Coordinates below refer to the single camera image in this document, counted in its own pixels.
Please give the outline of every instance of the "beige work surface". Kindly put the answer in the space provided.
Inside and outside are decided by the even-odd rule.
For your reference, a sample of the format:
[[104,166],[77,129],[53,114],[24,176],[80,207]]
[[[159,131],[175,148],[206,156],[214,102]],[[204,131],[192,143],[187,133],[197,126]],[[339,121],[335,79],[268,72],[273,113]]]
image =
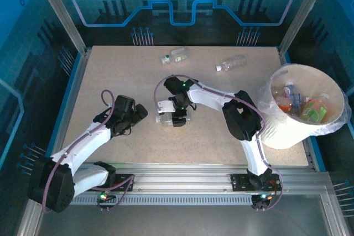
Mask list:
[[[256,103],[259,88],[280,67],[276,48],[191,46],[191,55],[185,61],[162,65],[160,57],[173,49],[173,46],[94,46],[64,146],[82,134],[93,117],[106,108],[101,91],[109,89],[115,97],[122,94],[134,98],[149,114],[133,127],[130,136],[111,139],[87,162],[246,165],[241,143],[229,133],[223,114],[218,111],[199,104],[197,111],[189,109],[192,113],[189,125],[164,128],[157,124],[154,89],[162,78],[184,74],[221,91],[244,90]],[[246,66],[216,72],[216,64],[240,54],[246,56]],[[170,96],[166,88],[159,88],[159,101]],[[272,165],[308,165],[302,143],[286,150],[267,146],[264,149]]]

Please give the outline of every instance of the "orange item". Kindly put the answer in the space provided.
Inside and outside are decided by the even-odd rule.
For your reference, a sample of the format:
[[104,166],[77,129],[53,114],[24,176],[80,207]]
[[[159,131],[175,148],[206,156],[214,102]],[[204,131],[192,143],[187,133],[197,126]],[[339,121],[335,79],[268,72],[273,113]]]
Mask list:
[[275,102],[284,113],[289,113],[293,107],[293,101],[289,98],[285,98],[284,96],[278,96],[275,98]]

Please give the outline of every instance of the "green led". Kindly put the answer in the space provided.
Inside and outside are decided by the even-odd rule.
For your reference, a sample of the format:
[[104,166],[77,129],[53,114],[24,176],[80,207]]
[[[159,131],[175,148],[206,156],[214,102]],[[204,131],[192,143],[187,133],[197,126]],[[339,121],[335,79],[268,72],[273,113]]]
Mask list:
[[102,193],[100,195],[100,198],[101,198],[101,200],[106,200],[107,199],[107,195],[105,193]]

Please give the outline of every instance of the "white bucket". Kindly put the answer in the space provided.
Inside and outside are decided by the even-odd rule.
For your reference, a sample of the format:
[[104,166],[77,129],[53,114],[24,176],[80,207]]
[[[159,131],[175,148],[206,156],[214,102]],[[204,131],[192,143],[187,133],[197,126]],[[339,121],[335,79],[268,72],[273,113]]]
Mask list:
[[[293,119],[284,113],[276,104],[270,91],[271,87],[284,87],[292,82],[303,97],[314,97],[320,93],[327,93],[329,104],[328,113],[322,124]],[[276,71],[270,82],[260,91],[258,108],[264,113],[266,127],[262,133],[262,142],[274,149],[287,149],[304,140],[310,135],[324,135],[338,130],[335,123],[341,117],[345,99],[337,83],[322,71],[304,65],[285,65]]]

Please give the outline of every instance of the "robotic arm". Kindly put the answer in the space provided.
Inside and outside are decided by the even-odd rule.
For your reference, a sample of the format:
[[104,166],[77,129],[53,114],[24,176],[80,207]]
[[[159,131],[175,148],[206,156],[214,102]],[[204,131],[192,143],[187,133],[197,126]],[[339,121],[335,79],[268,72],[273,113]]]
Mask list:
[[174,127],[183,126],[188,121],[188,106],[193,107],[192,104],[196,103],[222,112],[230,133],[241,142],[246,154],[249,181],[255,189],[260,189],[272,174],[271,169],[263,161],[268,163],[263,157],[262,143],[260,150],[256,141],[256,132],[261,129],[261,119],[253,109],[227,96],[237,97],[252,106],[255,106],[254,103],[245,91],[222,92],[199,81],[196,82],[192,80],[182,82],[177,77],[166,79],[164,86],[174,97],[170,97],[168,101],[158,102],[157,109],[160,114],[158,120],[167,121]]
[[[96,162],[92,167],[79,172],[77,170],[100,146],[113,137],[130,131],[133,126],[148,115],[148,112],[141,104],[135,105],[134,99],[119,95],[115,100],[112,116],[106,124],[81,139],[106,120],[108,110],[110,108],[97,115],[88,129],[68,147],[50,158],[42,156],[35,161],[27,192],[30,199],[42,203],[48,177],[63,155],[64,159],[54,172],[48,189],[46,200],[48,208],[61,212],[80,193],[97,186],[101,188],[112,187],[116,183],[116,169],[104,162]],[[74,143],[75,147],[68,153],[68,149]]]

